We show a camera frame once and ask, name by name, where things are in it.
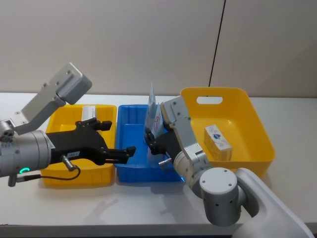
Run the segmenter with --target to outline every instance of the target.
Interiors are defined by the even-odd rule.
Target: metal cylinder
[[[11,176],[9,176],[8,186],[9,186],[9,187],[14,187],[15,184],[16,184],[16,179],[17,179],[16,175],[11,175]]]
[[[193,193],[202,198],[199,178],[204,170],[195,171],[192,160],[183,151],[179,152],[174,159],[174,169],[185,180]]]
[[[236,175],[225,168],[212,168],[200,177],[201,193],[208,220],[217,226],[235,224],[241,213]]]
[[[51,161],[49,139],[40,130],[1,142],[0,149],[0,177],[44,169]]]
[[[14,130],[6,121],[0,121],[0,141],[10,142],[14,136]]]
[[[171,162],[172,162],[172,159],[171,159],[171,158],[168,158],[168,159],[166,159],[166,160],[163,160],[163,161],[159,162],[158,165],[159,165],[161,168],[165,168],[165,166],[166,166],[167,164],[171,163]]]
[[[76,166],[74,166],[66,156],[63,155],[61,161],[66,165],[68,171],[72,172],[76,169]]]

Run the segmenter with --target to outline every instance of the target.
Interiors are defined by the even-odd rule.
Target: blue plastic bin
[[[116,164],[120,182],[175,182],[180,176],[169,165],[162,170],[158,164],[147,164],[148,146],[144,141],[147,105],[121,105],[118,108],[116,149],[135,146],[136,152],[125,165]]]

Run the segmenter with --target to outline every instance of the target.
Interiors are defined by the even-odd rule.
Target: yellow plastic bin
[[[275,157],[272,143],[248,94],[239,88],[184,88],[181,95],[192,118],[196,139],[213,167],[247,168],[263,177]],[[218,104],[200,104],[198,97],[221,97]],[[216,161],[204,143],[204,129],[216,124],[232,146],[231,161]]]
[[[87,105],[66,105],[59,108],[51,116],[46,133],[74,130],[75,122],[82,118],[84,106]],[[117,108],[112,105],[95,106],[98,120],[110,120],[112,122],[111,129],[109,131],[101,131],[101,136],[106,141],[108,148],[114,148]],[[81,174],[78,178],[70,181],[45,178],[44,184],[47,186],[109,185],[113,182],[113,164],[98,166],[87,159],[74,160],[72,163],[81,169]],[[63,163],[58,163],[41,170],[41,173],[43,176],[70,178],[75,176],[77,171],[69,172]]]

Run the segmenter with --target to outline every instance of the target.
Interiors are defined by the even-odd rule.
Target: green indicator light
[[[20,170],[20,174],[26,173],[26,172],[29,172],[29,171],[30,171],[30,168],[25,167],[25,168],[23,168],[23,169]]]

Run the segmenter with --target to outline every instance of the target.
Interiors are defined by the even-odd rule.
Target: bin handle hole
[[[222,97],[214,97],[214,96],[200,96],[197,98],[198,104],[220,104],[222,103]]]

